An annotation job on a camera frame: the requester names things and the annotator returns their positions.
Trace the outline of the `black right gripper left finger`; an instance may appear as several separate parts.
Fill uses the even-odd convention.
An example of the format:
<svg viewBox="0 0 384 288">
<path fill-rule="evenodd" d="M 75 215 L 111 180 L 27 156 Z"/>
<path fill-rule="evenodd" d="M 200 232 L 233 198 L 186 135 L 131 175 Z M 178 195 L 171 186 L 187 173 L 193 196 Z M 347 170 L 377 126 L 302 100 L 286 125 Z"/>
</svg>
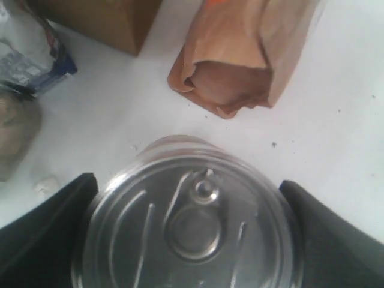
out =
<svg viewBox="0 0 384 288">
<path fill-rule="evenodd" d="M 72 287 L 71 262 L 97 180 L 84 173 L 1 228 L 1 287 Z"/>
</svg>

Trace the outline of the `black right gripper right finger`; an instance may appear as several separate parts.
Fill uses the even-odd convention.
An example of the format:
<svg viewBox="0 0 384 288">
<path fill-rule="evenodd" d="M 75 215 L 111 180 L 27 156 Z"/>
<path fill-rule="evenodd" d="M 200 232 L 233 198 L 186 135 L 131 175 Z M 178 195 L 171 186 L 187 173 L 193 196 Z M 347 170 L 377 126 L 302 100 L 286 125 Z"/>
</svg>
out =
<svg viewBox="0 0 384 288">
<path fill-rule="evenodd" d="M 293 181 L 280 191 L 301 234 L 303 287 L 383 287 L 383 244 Z"/>
</svg>

